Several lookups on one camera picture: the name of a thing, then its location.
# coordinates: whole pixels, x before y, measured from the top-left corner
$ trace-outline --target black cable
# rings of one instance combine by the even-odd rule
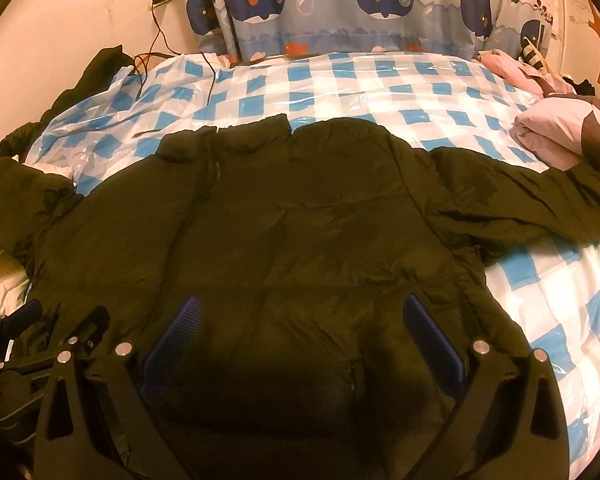
[[[167,36],[165,35],[164,31],[162,30],[162,27],[160,26],[160,23],[158,23],[158,18],[155,17],[155,12],[154,12],[154,4],[151,5],[151,16],[154,19],[154,23],[155,26],[158,28],[158,32],[155,35],[154,41],[151,44],[151,47],[149,48],[149,52],[145,53],[145,54],[138,54],[137,56],[134,57],[134,60],[136,59],[136,57],[140,57],[141,61],[142,61],[142,65],[144,66],[144,80],[140,83],[140,89],[138,91],[138,95],[136,96],[136,101],[138,100],[138,98],[140,97],[140,94],[142,93],[142,88],[144,87],[144,83],[146,83],[147,77],[148,77],[148,70],[147,70],[147,65],[144,62],[144,59],[141,56],[148,56],[147,57],[147,61],[149,61],[151,56],[158,56],[158,57],[163,57],[165,59],[169,59],[173,56],[169,56],[168,54],[163,54],[161,52],[153,52],[154,50],[154,45],[155,42],[158,40],[158,37],[160,35],[162,35],[162,38],[164,40],[164,46],[167,47],[167,50],[169,52],[171,52],[172,54],[176,55],[176,56],[182,56],[181,53],[176,52],[175,50],[173,50],[170,46],[169,43],[167,42]],[[206,58],[205,53],[204,52],[200,52],[200,54],[202,54],[202,57],[205,59],[206,64],[209,65],[209,68],[211,69],[211,72],[214,73],[214,78],[211,80],[211,88],[209,89],[209,94],[206,96],[206,105],[209,106],[209,103],[211,101],[211,92],[214,89],[214,85],[216,84],[216,70],[211,66],[211,63],[209,63],[209,60]]]
[[[181,56],[182,54],[179,52],[176,52],[175,50],[173,50],[170,46],[169,43],[167,43],[167,37],[164,35],[164,31],[160,28],[160,23],[158,23],[158,18],[155,17],[155,12],[154,12],[154,4],[151,5],[151,16],[154,18],[154,23],[155,26],[158,27],[158,34],[162,35],[162,38],[164,40],[164,46],[167,47],[167,50],[169,52],[174,53],[176,56]]]
[[[153,132],[159,132],[159,131],[160,131],[160,130],[147,130],[147,131],[145,131],[145,132],[138,132],[138,133],[136,133],[136,134],[133,134],[133,135],[131,136],[131,138],[132,138],[132,139],[137,139],[137,138],[138,138],[138,137],[140,137],[141,135],[144,135],[144,134],[150,134],[150,133],[153,133]]]
[[[134,62],[136,61],[136,59],[139,59],[140,63],[144,67],[144,73],[146,74],[147,65],[142,56],[144,56],[144,54],[137,54],[136,56],[134,56]],[[142,81],[142,74],[135,63],[134,63],[134,72],[136,72],[140,76],[140,81]]]
[[[216,84],[216,71],[211,66],[211,63],[209,63],[209,60],[206,58],[205,53],[200,51],[200,54],[202,54],[202,57],[205,58],[206,64],[209,65],[211,72],[214,73],[214,78],[211,80],[211,88],[209,89],[209,94],[206,96],[206,105],[209,106],[209,101],[211,101],[211,92],[213,91],[214,85]]]

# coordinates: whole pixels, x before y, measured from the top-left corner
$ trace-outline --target pink blanket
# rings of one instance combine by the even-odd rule
[[[539,98],[548,97],[551,94],[576,93],[573,86],[561,77],[540,72],[532,66],[513,59],[505,52],[481,52],[478,55],[478,61],[510,85],[531,92]]]

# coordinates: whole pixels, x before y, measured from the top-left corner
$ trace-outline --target blue and white checkered bedsheet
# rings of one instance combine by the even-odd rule
[[[155,152],[170,132],[230,126],[285,113],[293,128],[359,117],[427,150],[459,146],[536,171],[546,168],[507,134],[535,102],[477,63],[433,54],[329,54],[271,60],[217,76],[202,57],[179,56],[139,77],[122,69],[109,90],[58,116],[28,163],[71,166],[77,191]],[[488,285],[535,347],[554,363],[564,401],[571,477],[600,448],[600,245],[547,237],[488,269]]]

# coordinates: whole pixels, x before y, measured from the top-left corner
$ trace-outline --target black puffer jacket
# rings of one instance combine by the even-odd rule
[[[545,231],[600,242],[600,173],[427,153],[362,120],[171,134],[86,198],[0,160],[0,247],[45,309],[19,351],[58,345],[102,305],[94,352],[146,354],[200,300],[155,409],[202,479],[402,478],[451,405],[404,298],[426,299],[458,348],[526,355],[484,268]]]

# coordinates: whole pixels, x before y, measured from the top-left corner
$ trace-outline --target orange fish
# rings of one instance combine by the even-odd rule
[[[309,53],[307,43],[287,43],[285,45],[285,54],[287,56],[305,56]]]

